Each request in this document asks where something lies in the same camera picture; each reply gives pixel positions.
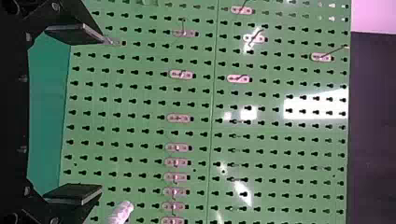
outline green surface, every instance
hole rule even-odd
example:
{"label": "green surface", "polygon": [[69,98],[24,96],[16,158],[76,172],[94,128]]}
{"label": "green surface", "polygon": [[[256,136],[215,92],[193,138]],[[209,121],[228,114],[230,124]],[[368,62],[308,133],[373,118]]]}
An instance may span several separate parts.
{"label": "green surface", "polygon": [[[349,44],[349,1],[251,0],[251,16],[229,11],[240,1],[87,4],[124,41],[72,48],[61,184],[104,185],[92,222],[123,200],[136,206],[132,223],[172,216],[157,208],[171,200],[161,194],[173,185],[162,179],[169,171],[191,176],[180,184],[191,194],[178,200],[189,209],[176,212],[189,223],[346,222],[349,52],[331,63],[307,58]],[[181,18],[198,37],[170,35]],[[261,28],[268,41],[244,50],[242,36]],[[172,79],[172,69],[196,78]],[[230,74],[252,81],[232,84]],[[194,121],[169,123],[169,113]],[[170,142],[194,151],[170,154]],[[168,168],[170,156],[192,166]]]}
{"label": "green surface", "polygon": [[28,178],[39,193],[59,185],[69,55],[69,46],[46,35],[41,35],[29,49]]}

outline white object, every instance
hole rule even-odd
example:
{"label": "white object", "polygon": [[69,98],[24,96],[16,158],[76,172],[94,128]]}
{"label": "white object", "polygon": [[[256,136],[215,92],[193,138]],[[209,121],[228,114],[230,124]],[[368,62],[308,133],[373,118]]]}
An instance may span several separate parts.
{"label": "white object", "polygon": [[166,166],[169,167],[186,167],[189,165],[189,160],[183,158],[166,158],[164,161]]}
{"label": "white object", "polygon": [[190,80],[192,79],[194,73],[191,71],[186,71],[186,70],[172,70],[169,72],[169,76],[171,78],[179,78],[179,79],[187,79]]}
{"label": "white object", "polygon": [[251,43],[262,44],[265,42],[265,36],[263,36],[262,34],[244,35],[244,41],[248,42],[249,44]]}
{"label": "white object", "polygon": [[232,83],[249,83],[250,76],[248,75],[228,75],[227,81]]}
{"label": "white object", "polygon": [[183,114],[169,114],[167,120],[171,123],[190,123],[191,116]]}
{"label": "white object", "polygon": [[134,205],[128,201],[120,203],[108,218],[108,224],[124,224],[134,211]]}
{"label": "white object", "polygon": [[172,198],[185,197],[189,194],[189,189],[166,187],[163,194]]}
{"label": "white object", "polygon": [[186,209],[186,204],[180,202],[166,202],[163,203],[163,210],[165,211],[182,211]]}
{"label": "white object", "polygon": [[165,173],[163,179],[168,182],[179,183],[189,180],[189,176],[183,173]]}
{"label": "white object", "polygon": [[184,218],[182,217],[163,217],[161,224],[184,224]]}
{"label": "white object", "polygon": [[198,32],[194,30],[175,30],[173,31],[175,37],[196,37]]}
{"label": "white object", "polygon": [[251,7],[231,7],[231,12],[237,15],[251,15],[254,10]]}
{"label": "white object", "polygon": [[321,63],[330,63],[332,61],[331,54],[328,54],[324,57],[323,55],[326,55],[326,53],[312,53],[311,60],[314,62],[321,62]]}
{"label": "white object", "polygon": [[191,146],[185,143],[169,143],[166,145],[166,150],[169,152],[188,152]]}

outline pegboard panel seam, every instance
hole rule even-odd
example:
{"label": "pegboard panel seam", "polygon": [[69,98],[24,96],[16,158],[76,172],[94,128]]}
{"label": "pegboard panel seam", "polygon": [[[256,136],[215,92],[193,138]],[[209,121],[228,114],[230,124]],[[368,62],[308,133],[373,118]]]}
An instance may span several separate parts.
{"label": "pegboard panel seam", "polygon": [[210,118],[212,118],[212,120],[210,120],[210,140],[209,140],[209,157],[208,157],[208,165],[209,168],[207,169],[207,178],[209,181],[207,181],[207,197],[206,197],[206,218],[205,218],[205,223],[209,223],[209,205],[210,205],[210,179],[211,179],[211,172],[210,172],[210,167],[212,164],[212,144],[213,144],[213,124],[214,124],[214,110],[215,107],[214,102],[215,102],[215,97],[216,97],[216,93],[215,93],[215,89],[216,89],[216,66],[217,66],[217,56],[218,56],[218,38],[219,38],[219,1],[221,0],[217,0],[217,15],[216,15],[216,31],[215,31],[215,46],[214,46],[214,62],[213,62],[213,84],[212,84],[212,90],[213,90],[213,94],[212,94],[212,107],[211,107],[211,111],[210,111]]}

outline dark background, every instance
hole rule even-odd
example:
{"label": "dark background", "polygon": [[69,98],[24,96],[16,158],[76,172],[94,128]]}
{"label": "dark background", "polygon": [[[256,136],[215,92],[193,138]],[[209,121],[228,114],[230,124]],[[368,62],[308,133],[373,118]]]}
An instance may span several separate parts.
{"label": "dark background", "polygon": [[352,33],[347,223],[396,223],[396,35]]}

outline pink wall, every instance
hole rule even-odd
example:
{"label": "pink wall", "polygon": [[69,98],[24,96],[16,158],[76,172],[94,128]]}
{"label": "pink wall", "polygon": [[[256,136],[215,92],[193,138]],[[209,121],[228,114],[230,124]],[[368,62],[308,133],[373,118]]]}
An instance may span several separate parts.
{"label": "pink wall", "polygon": [[352,31],[396,34],[396,0],[352,0]]}

